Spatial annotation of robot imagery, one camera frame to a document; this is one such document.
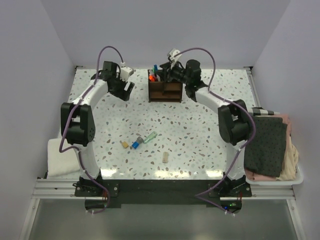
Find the black orange marker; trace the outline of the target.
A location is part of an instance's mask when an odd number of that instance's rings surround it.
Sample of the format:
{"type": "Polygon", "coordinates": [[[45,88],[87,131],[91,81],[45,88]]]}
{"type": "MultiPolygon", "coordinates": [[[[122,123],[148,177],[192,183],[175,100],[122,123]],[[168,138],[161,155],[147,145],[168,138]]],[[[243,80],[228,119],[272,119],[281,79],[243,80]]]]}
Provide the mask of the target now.
{"type": "Polygon", "coordinates": [[[154,77],[153,75],[150,75],[150,76],[149,76],[149,80],[150,80],[151,82],[155,82],[155,81],[156,81],[156,79],[155,79],[155,77],[154,77]]]}

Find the brown wooden desk organizer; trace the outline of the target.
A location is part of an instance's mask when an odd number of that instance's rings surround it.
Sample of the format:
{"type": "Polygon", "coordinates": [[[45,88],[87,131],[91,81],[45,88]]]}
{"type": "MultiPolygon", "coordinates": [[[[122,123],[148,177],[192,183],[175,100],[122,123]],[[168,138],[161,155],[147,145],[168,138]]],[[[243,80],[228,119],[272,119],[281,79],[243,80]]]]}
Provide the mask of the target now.
{"type": "Polygon", "coordinates": [[[180,82],[164,82],[158,79],[154,82],[149,80],[148,70],[148,102],[182,102],[183,84],[180,82]]]}

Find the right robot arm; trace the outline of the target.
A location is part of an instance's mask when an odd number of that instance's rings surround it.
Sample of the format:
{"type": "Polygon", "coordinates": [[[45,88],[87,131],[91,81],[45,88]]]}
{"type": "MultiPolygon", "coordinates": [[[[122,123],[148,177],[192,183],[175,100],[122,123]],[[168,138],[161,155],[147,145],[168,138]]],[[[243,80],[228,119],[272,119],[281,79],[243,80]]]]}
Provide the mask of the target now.
{"type": "Polygon", "coordinates": [[[168,61],[160,65],[157,71],[163,82],[179,82],[184,84],[186,95],[196,103],[202,104],[218,116],[218,130],[222,140],[227,143],[226,172],[221,180],[208,190],[197,194],[204,195],[223,186],[223,192],[230,197],[240,190],[244,174],[244,158],[246,146],[256,135],[256,125],[243,100],[229,100],[210,90],[202,80],[199,61],[188,60],[185,66],[179,61],[168,61]]]}

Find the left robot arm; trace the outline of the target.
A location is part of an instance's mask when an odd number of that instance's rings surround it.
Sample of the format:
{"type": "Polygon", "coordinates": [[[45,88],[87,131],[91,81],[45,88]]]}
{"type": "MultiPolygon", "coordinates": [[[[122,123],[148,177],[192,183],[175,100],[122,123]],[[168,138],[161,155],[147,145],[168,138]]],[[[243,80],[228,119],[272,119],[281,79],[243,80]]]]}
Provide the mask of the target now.
{"type": "Polygon", "coordinates": [[[89,81],[88,87],[72,102],[60,107],[61,143],[59,152],[74,150],[80,167],[80,177],[89,180],[86,191],[99,196],[104,184],[97,180],[101,175],[93,150],[96,126],[93,110],[99,101],[111,94],[123,101],[130,99],[135,86],[129,81],[134,69],[112,61],[105,61],[101,70],[89,81]]]}

